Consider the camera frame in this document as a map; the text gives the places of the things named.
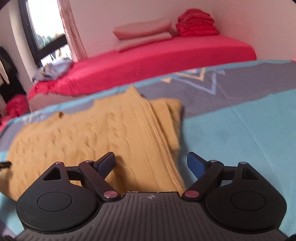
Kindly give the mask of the yellow cable knit sweater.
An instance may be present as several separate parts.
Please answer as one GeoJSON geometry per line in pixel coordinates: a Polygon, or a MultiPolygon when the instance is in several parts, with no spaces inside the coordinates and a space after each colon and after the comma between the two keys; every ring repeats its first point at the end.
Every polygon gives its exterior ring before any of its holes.
{"type": "Polygon", "coordinates": [[[107,152],[116,155],[116,165],[106,180],[119,193],[183,192],[181,110],[177,99],[147,100],[130,87],[85,111],[26,124],[9,148],[11,167],[1,170],[1,193],[17,200],[54,162],[76,166],[107,152]]]}

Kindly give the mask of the crumpled blue grey clothes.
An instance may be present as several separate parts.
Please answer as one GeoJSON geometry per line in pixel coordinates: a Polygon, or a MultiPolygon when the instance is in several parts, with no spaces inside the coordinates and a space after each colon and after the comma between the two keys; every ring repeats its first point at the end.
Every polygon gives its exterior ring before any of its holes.
{"type": "Polygon", "coordinates": [[[37,70],[32,76],[32,82],[57,80],[66,74],[73,64],[74,61],[70,58],[62,58],[56,62],[48,63],[37,70]]]}

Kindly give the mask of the hanging clothes pile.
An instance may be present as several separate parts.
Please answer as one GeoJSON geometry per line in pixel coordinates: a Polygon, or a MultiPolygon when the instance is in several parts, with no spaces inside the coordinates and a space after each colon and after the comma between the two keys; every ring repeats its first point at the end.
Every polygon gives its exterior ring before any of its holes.
{"type": "Polygon", "coordinates": [[[8,54],[1,47],[1,96],[8,102],[18,93],[18,71],[8,54]]]}

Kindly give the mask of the blue grey striped bedsheet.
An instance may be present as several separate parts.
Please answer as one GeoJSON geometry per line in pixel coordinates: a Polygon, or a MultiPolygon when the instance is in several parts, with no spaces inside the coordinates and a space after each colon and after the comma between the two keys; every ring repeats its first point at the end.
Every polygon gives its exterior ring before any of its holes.
{"type": "Polygon", "coordinates": [[[252,61],[170,73],[52,105],[1,130],[1,170],[26,124],[85,111],[130,87],[182,103],[184,191],[119,193],[95,161],[54,162],[17,199],[1,193],[1,240],[295,240],[295,62],[252,61]],[[199,179],[194,152],[210,167],[199,179]]]}

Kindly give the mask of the red cloth on floor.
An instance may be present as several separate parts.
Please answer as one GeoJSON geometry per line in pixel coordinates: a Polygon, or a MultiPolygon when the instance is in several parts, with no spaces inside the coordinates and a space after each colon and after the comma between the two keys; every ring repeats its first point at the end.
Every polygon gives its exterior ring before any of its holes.
{"type": "Polygon", "coordinates": [[[6,104],[4,110],[5,113],[1,113],[1,130],[6,126],[10,119],[22,116],[30,112],[27,97],[23,94],[15,95],[6,104]]]}

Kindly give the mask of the red bedsheet far bed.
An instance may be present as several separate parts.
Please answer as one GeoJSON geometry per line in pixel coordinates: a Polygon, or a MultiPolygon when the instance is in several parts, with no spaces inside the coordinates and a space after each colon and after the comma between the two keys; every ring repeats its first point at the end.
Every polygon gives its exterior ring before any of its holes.
{"type": "Polygon", "coordinates": [[[88,95],[181,70],[254,60],[255,50],[233,38],[174,37],[76,62],[59,79],[34,85],[27,99],[38,94],[88,95]]]}

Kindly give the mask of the lower pink pillow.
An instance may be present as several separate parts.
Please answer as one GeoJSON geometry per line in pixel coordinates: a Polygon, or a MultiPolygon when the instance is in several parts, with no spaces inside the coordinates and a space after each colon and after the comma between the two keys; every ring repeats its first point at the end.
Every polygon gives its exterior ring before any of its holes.
{"type": "Polygon", "coordinates": [[[172,38],[172,35],[169,32],[163,32],[163,33],[150,35],[150,36],[120,40],[118,41],[118,44],[116,45],[115,49],[118,52],[122,52],[128,49],[151,44],[154,42],[170,40],[171,38],[172,38]]]}

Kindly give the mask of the pink pillow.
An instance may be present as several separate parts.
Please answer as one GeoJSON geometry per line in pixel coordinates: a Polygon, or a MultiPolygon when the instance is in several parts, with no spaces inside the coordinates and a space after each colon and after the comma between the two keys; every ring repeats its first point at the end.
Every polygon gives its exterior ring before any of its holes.
{"type": "Polygon", "coordinates": [[[125,40],[167,32],[170,28],[171,21],[169,19],[160,19],[117,26],[112,32],[117,39],[125,40]]]}
{"type": "Polygon", "coordinates": [[[118,52],[122,52],[128,49],[151,44],[154,42],[170,40],[171,38],[172,38],[172,35],[169,32],[163,32],[163,33],[150,35],[150,36],[120,40],[118,41],[118,44],[116,45],[115,49],[118,52]]]}

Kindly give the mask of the pink patterned curtain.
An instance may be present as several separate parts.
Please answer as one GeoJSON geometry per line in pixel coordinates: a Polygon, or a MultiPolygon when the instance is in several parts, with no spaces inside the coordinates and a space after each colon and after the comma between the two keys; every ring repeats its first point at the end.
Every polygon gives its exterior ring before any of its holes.
{"type": "Polygon", "coordinates": [[[57,0],[63,28],[74,62],[86,60],[88,55],[79,35],[69,0],[57,0]]]}

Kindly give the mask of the upper pink pillow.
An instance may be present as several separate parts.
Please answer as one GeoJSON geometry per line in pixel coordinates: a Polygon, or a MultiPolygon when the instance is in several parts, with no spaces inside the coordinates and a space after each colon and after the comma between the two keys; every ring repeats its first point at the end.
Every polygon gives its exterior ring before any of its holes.
{"type": "Polygon", "coordinates": [[[170,28],[171,21],[169,19],[160,19],[117,26],[112,32],[117,39],[125,40],[167,32],[170,28]]]}

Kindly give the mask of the folded red blanket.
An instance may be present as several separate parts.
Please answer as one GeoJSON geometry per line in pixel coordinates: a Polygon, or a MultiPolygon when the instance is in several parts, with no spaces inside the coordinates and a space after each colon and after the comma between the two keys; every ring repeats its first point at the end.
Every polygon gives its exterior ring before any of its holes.
{"type": "Polygon", "coordinates": [[[200,9],[188,9],[178,17],[177,34],[181,37],[215,36],[219,32],[215,20],[209,13],[200,9]]]}

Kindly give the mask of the black framed window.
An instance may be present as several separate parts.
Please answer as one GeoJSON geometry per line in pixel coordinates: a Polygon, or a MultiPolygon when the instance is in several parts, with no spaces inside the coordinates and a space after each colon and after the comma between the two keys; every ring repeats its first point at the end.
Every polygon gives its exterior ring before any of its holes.
{"type": "Polygon", "coordinates": [[[72,58],[57,1],[18,1],[18,7],[25,37],[38,68],[72,58]]]}

